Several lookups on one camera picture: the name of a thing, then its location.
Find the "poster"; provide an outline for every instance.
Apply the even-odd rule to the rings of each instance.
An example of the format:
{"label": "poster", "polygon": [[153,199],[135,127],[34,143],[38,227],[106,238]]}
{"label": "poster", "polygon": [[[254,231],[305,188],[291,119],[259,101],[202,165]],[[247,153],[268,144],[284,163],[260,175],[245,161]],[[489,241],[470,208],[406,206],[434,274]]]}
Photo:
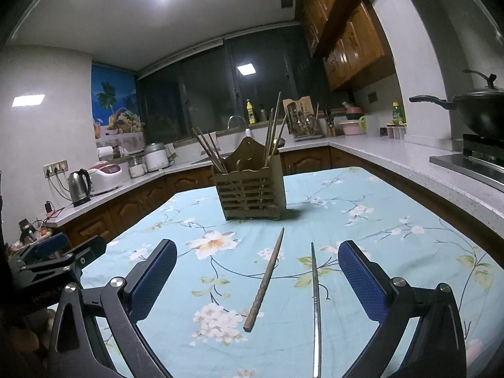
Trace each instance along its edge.
{"label": "poster", "polygon": [[96,146],[122,146],[128,154],[144,149],[135,75],[102,65],[91,67],[91,105]]}

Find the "wok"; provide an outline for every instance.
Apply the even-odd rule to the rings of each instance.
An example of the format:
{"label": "wok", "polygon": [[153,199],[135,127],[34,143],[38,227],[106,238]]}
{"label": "wok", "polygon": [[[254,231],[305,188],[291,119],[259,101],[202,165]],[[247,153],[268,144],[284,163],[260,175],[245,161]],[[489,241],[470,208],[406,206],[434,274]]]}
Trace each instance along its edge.
{"label": "wok", "polygon": [[431,95],[411,97],[410,102],[433,102],[448,110],[456,109],[464,123],[476,134],[504,140],[504,90],[494,86],[497,76],[490,74],[487,77],[470,69],[463,72],[472,72],[485,78],[487,88],[457,95],[452,102]]}

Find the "tablecloth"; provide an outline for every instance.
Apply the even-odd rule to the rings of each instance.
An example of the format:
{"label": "tablecloth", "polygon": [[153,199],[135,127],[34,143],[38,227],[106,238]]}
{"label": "tablecloth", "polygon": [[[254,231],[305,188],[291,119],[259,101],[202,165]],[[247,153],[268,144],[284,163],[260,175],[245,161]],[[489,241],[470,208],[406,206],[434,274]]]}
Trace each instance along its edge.
{"label": "tablecloth", "polygon": [[[338,266],[339,244],[355,243],[410,285],[451,285],[460,308],[468,376],[502,341],[504,272],[475,243],[399,190],[360,168],[284,178],[289,218],[225,221],[215,187],[178,193],[107,245],[84,269],[85,288],[125,276],[160,240],[178,259],[149,316],[138,323],[174,377],[306,378],[313,368],[311,248],[321,290],[322,374],[339,378],[371,338],[369,320]],[[280,229],[278,267],[251,333],[243,322]],[[410,320],[385,376],[416,326]],[[131,376],[104,319],[100,329],[118,371]]]}

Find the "bolt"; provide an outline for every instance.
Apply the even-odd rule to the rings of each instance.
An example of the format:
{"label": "bolt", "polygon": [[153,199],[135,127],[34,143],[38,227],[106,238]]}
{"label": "bolt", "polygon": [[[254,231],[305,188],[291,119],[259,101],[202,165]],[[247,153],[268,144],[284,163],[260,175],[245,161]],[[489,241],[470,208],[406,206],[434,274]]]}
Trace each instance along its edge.
{"label": "bolt", "polygon": [[444,292],[444,293],[450,293],[452,292],[452,289],[450,288],[450,286],[446,283],[441,283],[439,284],[439,289]]}
{"label": "bolt", "polygon": [[406,285],[406,280],[404,280],[402,277],[394,277],[392,279],[392,282],[396,287],[404,287]]}
{"label": "bolt", "polygon": [[68,283],[65,286],[65,292],[66,293],[74,292],[76,288],[77,288],[77,285],[75,283]]}
{"label": "bolt", "polygon": [[121,277],[114,277],[112,280],[110,280],[110,285],[112,287],[120,287],[124,283],[124,280]]}

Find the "blue gripper pad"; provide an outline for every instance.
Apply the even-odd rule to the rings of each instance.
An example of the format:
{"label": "blue gripper pad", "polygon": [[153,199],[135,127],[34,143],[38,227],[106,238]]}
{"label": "blue gripper pad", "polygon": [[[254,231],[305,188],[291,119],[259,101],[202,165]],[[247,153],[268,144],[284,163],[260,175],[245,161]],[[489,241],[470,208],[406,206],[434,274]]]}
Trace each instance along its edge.
{"label": "blue gripper pad", "polygon": [[369,269],[369,265],[376,263],[370,262],[353,241],[350,240],[350,243],[344,241],[340,245],[339,265],[369,319],[381,324],[388,312],[387,294]]}
{"label": "blue gripper pad", "polygon": [[149,315],[159,293],[177,261],[177,247],[171,240],[162,240],[147,260],[137,263],[126,276],[124,289],[129,302],[129,318],[133,322]]}
{"label": "blue gripper pad", "polygon": [[63,233],[49,237],[33,247],[33,252],[37,259],[45,259],[47,256],[64,249],[68,245],[68,238]]}

